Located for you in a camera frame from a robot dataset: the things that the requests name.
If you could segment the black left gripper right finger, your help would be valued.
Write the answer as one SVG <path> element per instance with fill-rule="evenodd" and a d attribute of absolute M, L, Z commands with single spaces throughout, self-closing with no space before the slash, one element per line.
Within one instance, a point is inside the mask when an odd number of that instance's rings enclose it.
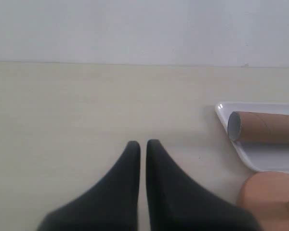
<path fill-rule="evenodd" d="M 146 193 L 153 231 L 260 231 L 248 211 L 189 177 L 159 140 L 146 146 Z"/>

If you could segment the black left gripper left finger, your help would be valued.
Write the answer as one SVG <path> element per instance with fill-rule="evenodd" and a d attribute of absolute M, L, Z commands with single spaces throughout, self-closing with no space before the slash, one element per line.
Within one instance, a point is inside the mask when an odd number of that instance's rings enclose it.
<path fill-rule="evenodd" d="M 93 187 L 50 212 L 39 231 L 136 231 L 141 150 L 129 141 L 117 162 Z"/>

